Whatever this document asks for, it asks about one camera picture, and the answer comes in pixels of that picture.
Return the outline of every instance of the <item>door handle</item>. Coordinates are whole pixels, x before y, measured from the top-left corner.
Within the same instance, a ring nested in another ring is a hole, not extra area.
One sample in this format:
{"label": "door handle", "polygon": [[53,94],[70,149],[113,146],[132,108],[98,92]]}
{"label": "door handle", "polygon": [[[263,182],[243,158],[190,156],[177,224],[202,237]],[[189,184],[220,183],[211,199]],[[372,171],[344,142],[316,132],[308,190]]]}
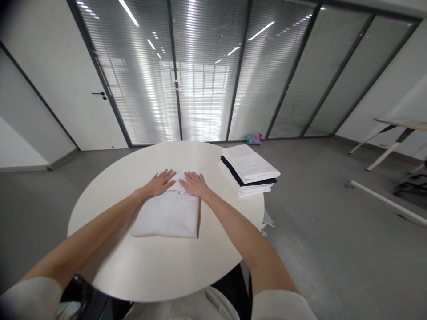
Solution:
{"label": "door handle", "polygon": [[92,94],[100,94],[104,100],[107,100],[107,97],[105,97],[105,93],[103,93],[102,91],[101,92],[92,92]]}

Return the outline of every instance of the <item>table leg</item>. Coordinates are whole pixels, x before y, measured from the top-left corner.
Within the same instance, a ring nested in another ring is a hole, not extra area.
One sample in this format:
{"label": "table leg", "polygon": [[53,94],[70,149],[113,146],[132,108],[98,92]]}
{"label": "table leg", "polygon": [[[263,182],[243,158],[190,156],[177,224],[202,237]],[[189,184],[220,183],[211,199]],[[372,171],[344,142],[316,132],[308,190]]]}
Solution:
{"label": "table leg", "polygon": [[353,154],[357,149],[359,149],[359,147],[361,147],[362,145],[364,145],[366,142],[368,142],[369,140],[372,140],[372,139],[374,139],[377,135],[379,135],[379,134],[381,134],[381,133],[383,133],[383,132],[385,132],[385,131],[389,131],[389,130],[391,130],[391,129],[393,129],[393,128],[395,128],[395,127],[397,127],[397,126],[395,126],[395,125],[389,125],[387,128],[385,128],[385,129],[383,129],[383,130],[381,130],[380,132],[378,132],[378,133],[376,133],[376,134],[374,134],[371,138],[369,138],[368,140],[365,140],[365,141],[363,141],[363,142],[361,142],[361,143],[359,143],[357,146],[355,146],[355,148],[353,149],[353,150],[351,150],[350,151],[350,153],[349,154]]}
{"label": "table leg", "polygon": [[396,142],[393,143],[393,145],[386,150],[373,164],[371,164],[366,170],[371,171],[373,168],[375,168],[377,165],[379,165],[387,156],[393,152],[394,149],[396,149],[399,144],[401,144],[412,132],[414,129],[406,128],[405,131],[400,135],[399,138],[397,138]]}
{"label": "table leg", "polygon": [[408,171],[408,173],[410,173],[410,174],[414,174],[414,173],[416,173],[418,170],[421,170],[422,168],[424,168],[424,162],[423,162],[422,164],[420,164],[419,166],[417,166],[417,167],[415,167],[415,168],[411,169],[410,171]]}

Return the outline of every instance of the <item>baseboard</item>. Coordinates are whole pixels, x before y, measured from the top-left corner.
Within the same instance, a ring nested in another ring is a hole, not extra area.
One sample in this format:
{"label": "baseboard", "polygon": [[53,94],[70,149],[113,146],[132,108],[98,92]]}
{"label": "baseboard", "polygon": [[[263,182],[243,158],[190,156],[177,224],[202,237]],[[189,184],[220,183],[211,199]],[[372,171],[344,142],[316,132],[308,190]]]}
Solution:
{"label": "baseboard", "polygon": [[65,156],[59,158],[58,160],[52,162],[48,165],[39,165],[39,166],[22,166],[22,167],[7,167],[0,168],[0,173],[3,172],[28,172],[28,171],[43,171],[43,170],[55,170],[56,168],[62,166],[65,162],[70,160],[79,152],[78,149],[74,149],[67,153]]}
{"label": "baseboard", "polygon": [[[347,143],[353,144],[354,146],[356,146],[356,145],[358,145],[360,143],[360,142],[357,142],[355,140],[344,138],[344,137],[337,136],[337,135],[335,135],[334,138],[337,139],[337,140],[341,140],[343,142],[347,142]],[[367,149],[375,150],[375,151],[378,151],[378,152],[384,152],[384,151],[387,150],[385,148],[382,148],[382,147],[379,147],[379,146],[376,146],[376,145],[373,145],[373,144],[370,144],[370,143],[364,144],[361,148],[367,148]],[[407,155],[404,155],[404,154],[396,152],[396,151],[393,151],[389,156],[391,156],[391,157],[393,157],[395,159],[400,159],[400,160],[406,161],[406,162],[412,162],[412,163],[414,163],[414,165],[417,165],[417,164],[420,164],[420,163],[423,162],[420,159],[417,159],[417,158],[414,158],[414,157],[411,157],[411,156],[407,156]]]}
{"label": "baseboard", "polygon": [[0,168],[0,173],[6,172],[26,172],[26,171],[42,171],[47,170],[45,165],[41,166],[22,166],[22,167],[6,167]]}
{"label": "baseboard", "polygon": [[46,169],[48,169],[49,171],[55,170],[56,168],[62,166],[65,162],[67,162],[68,160],[70,160],[72,157],[74,157],[78,152],[79,152],[78,149],[74,149],[74,150],[70,151],[65,156],[63,156],[63,157],[59,158],[58,160],[56,160],[56,161],[52,162],[51,164],[49,164],[46,167]]}

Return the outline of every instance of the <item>white door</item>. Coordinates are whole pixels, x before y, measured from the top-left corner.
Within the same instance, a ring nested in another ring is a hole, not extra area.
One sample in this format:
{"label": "white door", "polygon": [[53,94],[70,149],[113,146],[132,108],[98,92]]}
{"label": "white door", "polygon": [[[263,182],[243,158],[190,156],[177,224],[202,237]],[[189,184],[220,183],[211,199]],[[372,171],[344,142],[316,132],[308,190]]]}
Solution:
{"label": "white door", "polygon": [[65,0],[20,1],[0,39],[79,148],[127,148]]}

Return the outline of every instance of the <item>table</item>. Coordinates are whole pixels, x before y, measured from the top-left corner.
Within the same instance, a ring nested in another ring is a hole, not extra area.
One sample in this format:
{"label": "table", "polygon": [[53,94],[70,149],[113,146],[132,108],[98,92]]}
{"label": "table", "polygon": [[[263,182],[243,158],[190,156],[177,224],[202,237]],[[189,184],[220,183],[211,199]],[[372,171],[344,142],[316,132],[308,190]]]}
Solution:
{"label": "table", "polygon": [[388,127],[381,130],[380,132],[374,134],[371,138],[363,141],[362,143],[359,143],[353,150],[350,151],[350,154],[353,154],[359,147],[364,145],[369,140],[374,139],[376,136],[380,135],[383,132],[389,131],[391,129],[394,129],[395,127],[403,127],[406,128],[405,131],[397,138],[396,142],[392,144],[390,148],[388,148],[373,164],[371,164],[368,168],[366,168],[367,171],[371,171],[374,169],[377,165],[379,165],[387,156],[393,152],[409,135],[415,131],[415,130],[422,130],[427,131],[427,122],[419,122],[419,121],[412,121],[412,120],[403,120],[403,119],[396,119],[396,118],[374,118],[375,121],[389,124]]}
{"label": "table", "polygon": [[[260,229],[264,195],[239,199],[218,166],[221,153],[222,148],[214,144],[177,141],[125,156],[100,173],[82,193],[71,214],[68,236],[166,168],[203,173],[212,190]],[[242,259],[203,201],[197,240],[131,237],[135,218],[136,214],[81,270],[83,278],[107,295],[135,302],[178,298],[213,284]]]}

